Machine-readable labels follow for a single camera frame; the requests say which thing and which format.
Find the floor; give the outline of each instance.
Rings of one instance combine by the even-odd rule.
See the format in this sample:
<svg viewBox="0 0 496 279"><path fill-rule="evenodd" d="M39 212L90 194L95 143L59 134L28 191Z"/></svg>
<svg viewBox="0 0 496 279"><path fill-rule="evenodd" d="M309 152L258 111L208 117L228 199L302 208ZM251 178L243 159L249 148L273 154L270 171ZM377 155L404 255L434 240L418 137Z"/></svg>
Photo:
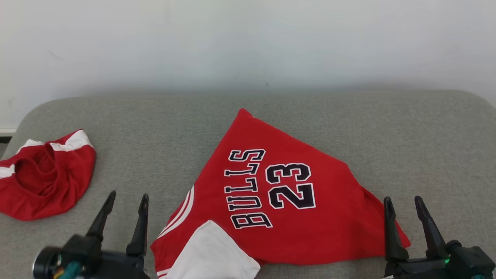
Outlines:
<svg viewBox="0 0 496 279"><path fill-rule="evenodd" d="M7 148L7 144L0 143L0 158L3 156L5 149Z"/></svg>

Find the black lettering with white outline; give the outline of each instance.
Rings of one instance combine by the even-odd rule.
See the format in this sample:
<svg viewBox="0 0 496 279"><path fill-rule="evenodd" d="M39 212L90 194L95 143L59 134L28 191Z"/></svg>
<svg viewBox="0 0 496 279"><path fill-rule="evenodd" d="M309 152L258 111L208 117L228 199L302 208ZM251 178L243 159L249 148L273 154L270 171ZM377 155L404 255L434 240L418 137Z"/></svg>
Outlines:
<svg viewBox="0 0 496 279"><path fill-rule="evenodd" d="M231 215L231 221L233 222L234 228L242 229L246 227L260 227L265 226L267 228L272 228L269 217L264 213L249 213L249 214L236 214Z"/></svg>
<svg viewBox="0 0 496 279"><path fill-rule="evenodd" d="M270 189L268 192L270 205L275 209L283 209L284 201L279 198L282 195L298 209L314 208L313 183L297 184L296 187L298 188L298 195L286 185Z"/></svg>
<svg viewBox="0 0 496 279"><path fill-rule="evenodd" d="M239 186L239 187L232 187L232 186L226 186L224 187L224 193L231 193L231 192L241 192L241 191L252 191L252 192L258 192L258 185L256 183L256 177L250 177L245 179L246 183L249 183L250 186Z"/></svg>
<svg viewBox="0 0 496 279"><path fill-rule="evenodd" d="M235 211L235 210L240 210L240 209L259 209L262 207L262 203L260 202L260 199L257 196L246 196L246 197L226 197L227 200L227 205L229 208L229 211ZM246 204L246 203L238 203L235 204L236 202L247 202L251 201L251 204Z"/></svg>
<svg viewBox="0 0 496 279"><path fill-rule="evenodd" d="M248 170L224 170L224 176L233 176L233 175L255 175L258 170L259 163L250 163L247 167Z"/></svg>
<svg viewBox="0 0 496 279"><path fill-rule="evenodd" d="M295 175L295 179L298 182L306 181L310 176L310 167L303 163L289 163L289 164L277 164L270 165L265 169L265 179L269 184L281 183L282 177L293 176L293 171L297 170L298 173Z"/></svg>
<svg viewBox="0 0 496 279"><path fill-rule="evenodd" d="M231 154L229 154L229 161L231 161L231 162L244 162L244 161L248 160L248 158L252 154L254 154L256 156L252 156L250 158L250 161L262 161L263 156L265 155L265 150L264 149L248 149L248 150L243 151L243 153L241 153L241 150L232 150Z"/></svg>

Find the folded red garment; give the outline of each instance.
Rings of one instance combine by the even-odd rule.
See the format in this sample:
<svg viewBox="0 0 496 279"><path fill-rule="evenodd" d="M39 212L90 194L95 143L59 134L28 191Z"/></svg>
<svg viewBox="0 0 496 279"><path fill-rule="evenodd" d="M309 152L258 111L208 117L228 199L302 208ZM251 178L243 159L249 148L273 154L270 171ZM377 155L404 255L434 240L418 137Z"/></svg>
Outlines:
<svg viewBox="0 0 496 279"><path fill-rule="evenodd" d="M344 162L242 109L151 249L165 277L212 220L261 264L325 264L384 256L383 219Z"/></svg>
<svg viewBox="0 0 496 279"><path fill-rule="evenodd" d="M68 211L88 188L95 159L83 130L46 143L28 140L0 161L0 212L28 221Z"/></svg>

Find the white sleeve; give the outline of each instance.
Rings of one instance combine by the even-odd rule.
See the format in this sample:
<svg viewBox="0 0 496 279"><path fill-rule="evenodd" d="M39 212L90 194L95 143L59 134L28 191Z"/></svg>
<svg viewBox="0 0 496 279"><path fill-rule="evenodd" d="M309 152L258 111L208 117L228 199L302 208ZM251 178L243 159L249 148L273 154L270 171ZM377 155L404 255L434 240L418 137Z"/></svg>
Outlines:
<svg viewBox="0 0 496 279"><path fill-rule="evenodd" d="M159 279L253 279L260 265L214 221L193 233L166 275Z"/></svg>

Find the white wall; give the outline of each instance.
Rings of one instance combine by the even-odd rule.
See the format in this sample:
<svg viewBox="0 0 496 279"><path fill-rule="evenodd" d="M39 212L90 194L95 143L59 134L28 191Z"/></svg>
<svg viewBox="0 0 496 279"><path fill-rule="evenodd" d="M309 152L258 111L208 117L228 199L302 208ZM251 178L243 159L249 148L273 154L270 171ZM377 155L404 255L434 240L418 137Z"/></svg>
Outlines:
<svg viewBox="0 0 496 279"><path fill-rule="evenodd" d="M431 88L496 105L493 0L0 0L0 129L101 87Z"/></svg>

